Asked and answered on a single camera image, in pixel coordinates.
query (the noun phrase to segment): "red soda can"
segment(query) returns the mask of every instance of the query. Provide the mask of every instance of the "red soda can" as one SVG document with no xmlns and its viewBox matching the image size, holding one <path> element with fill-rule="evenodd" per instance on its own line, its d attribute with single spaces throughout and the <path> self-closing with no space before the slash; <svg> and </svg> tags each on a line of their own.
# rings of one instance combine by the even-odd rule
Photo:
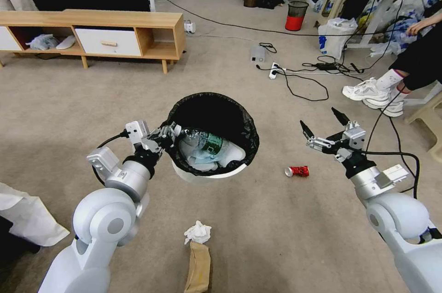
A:
<svg viewBox="0 0 442 293">
<path fill-rule="evenodd" d="M 288 177 L 292 176 L 300 176 L 300 177 L 308 177 L 308 166 L 303 167 L 287 167 L 284 169 L 284 173 Z"/>
</svg>

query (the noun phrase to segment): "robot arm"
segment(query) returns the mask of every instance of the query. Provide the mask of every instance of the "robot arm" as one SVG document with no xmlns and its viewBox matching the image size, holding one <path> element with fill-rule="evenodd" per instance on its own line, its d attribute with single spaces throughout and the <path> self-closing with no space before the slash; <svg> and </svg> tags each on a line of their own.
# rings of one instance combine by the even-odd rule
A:
<svg viewBox="0 0 442 293">
<path fill-rule="evenodd" d="M 366 132 L 356 121 L 332 108 L 345 130 L 317 138 L 301 121 L 307 146 L 335 159 L 366 207 L 371 226 L 379 232 L 395 258 L 395 265 L 412 293 L 442 292 L 442 235 L 430 221 L 428 210 L 418 200 L 402 193 L 386 193 L 408 173 L 400 165 L 379 171 L 373 161 L 358 152 Z"/>
<path fill-rule="evenodd" d="M 125 132 L 134 154 L 122 165 L 108 147 L 87 156 L 104 178 L 105 188 L 78 204 L 73 219 L 76 238 L 54 259 L 39 293 L 107 292 L 112 255 L 137 234 L 149 204 L 147 181 L 163 151 L 173 147 L 180 127 L 172 124 L 149 132 L 144 121 L 133 121 L 126 124 Z"/>
</svg>

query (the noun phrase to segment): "black pants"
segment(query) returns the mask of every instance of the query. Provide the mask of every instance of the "black pants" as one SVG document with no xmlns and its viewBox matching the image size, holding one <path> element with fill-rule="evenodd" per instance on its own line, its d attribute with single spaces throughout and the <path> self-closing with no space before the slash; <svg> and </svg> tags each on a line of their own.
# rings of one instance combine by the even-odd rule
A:
<svg viewBox="0 0 442 293">
<path fill-rule="evenodd" d="M 407 72 L 405 86 L 410 90 L 428 86 L 438 80 L 442 83 L 442 68 L 439 57 L 442 57 L 442 24 L 438 24 L 424 37 L 410 44 L 390 69 Z"/>
</svg>

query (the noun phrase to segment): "drawer handle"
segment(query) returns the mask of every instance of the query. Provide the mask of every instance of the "drawer handle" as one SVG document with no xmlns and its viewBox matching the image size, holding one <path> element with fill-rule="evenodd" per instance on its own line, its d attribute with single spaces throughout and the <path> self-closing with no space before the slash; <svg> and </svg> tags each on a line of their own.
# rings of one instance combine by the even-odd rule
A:
<svg viewBox="0 0 442 293">
<path fill-rule="evenodd" d="M 110 41 L 102 41 L 101 44 L 104 45 L 104 46 L 111 46 L 111 47 L 117 47 L 118 46 L 118 44 L 116 42 L 110 42 Z"/>
</svg>

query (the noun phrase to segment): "black garbage bag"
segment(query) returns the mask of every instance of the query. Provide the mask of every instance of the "black garbage bag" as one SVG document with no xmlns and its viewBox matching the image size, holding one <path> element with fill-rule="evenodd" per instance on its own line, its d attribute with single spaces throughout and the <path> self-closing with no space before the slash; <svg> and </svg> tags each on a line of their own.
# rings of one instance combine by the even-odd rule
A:
<svg viewBox="0 0 442 293">
<path fill-rule="evenodd" d="M 249 113 L 235 100 L 211 92 L 196 93 L 178 101 L 161 126 L 175 122 L 183 128 L 192 127 L 206 131 L 229 140 L 245 151 L 245 158 L 241 161 L 231 161 L 226 167 L 216 170 L 199 171 L 190 166 L 178 148 L 167 152 L 175 165 L 195 176 L 212 176 L 231 172 L 241 165 L 249 165 L 256 155 L 259 147 L 259 136 L 255 124 Z"/>
</svg>

